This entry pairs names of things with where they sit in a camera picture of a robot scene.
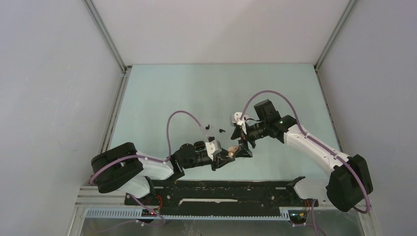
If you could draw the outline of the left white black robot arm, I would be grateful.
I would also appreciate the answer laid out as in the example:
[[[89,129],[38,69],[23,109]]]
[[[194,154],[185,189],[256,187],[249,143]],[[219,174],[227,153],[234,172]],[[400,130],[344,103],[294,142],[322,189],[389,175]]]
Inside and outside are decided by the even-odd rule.
[[[215,171],[233,162],[237,150],[238,146],[223,149],[198,141],[182,145],[165,161],[137,151],[128,142],[91,160],[93,175],[89,182],[97,186],[99,193],[122,191],[149,205],[155,200],[154,180],[175,181],[185,175],[185,169],[201,166],[210,166]]]

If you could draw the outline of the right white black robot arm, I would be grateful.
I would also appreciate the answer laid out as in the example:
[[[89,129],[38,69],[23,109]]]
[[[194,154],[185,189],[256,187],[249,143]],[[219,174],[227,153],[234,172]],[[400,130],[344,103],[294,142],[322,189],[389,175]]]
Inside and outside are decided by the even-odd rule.
[[[337,151],[311,135],[291,115],[281,116],[270,100],[254,106],[258,119],[253,125],[251,117],[242,112],[231,115],[234,132],[231,140],[238,140],[235,157],[252,157],[256,141],[265,137],[277,139],[306,155],[326,175],[326,179],[297,181],[286,192],[288,203],[300,205],[305,199],[329,202],[342,212],[348,212],[361,201],[370,208],[369,194],[374,190],[366,160],[359,154],[350,156]]]

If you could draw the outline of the beige earbud charging case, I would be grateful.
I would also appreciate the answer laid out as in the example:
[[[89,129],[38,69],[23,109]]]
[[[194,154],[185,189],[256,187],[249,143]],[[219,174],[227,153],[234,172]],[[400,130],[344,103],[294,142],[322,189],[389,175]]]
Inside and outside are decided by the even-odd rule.
[[[228,147],[228,156],[229,157],[234,157],[235,153],[238,150],[238,146],[230,146]]]

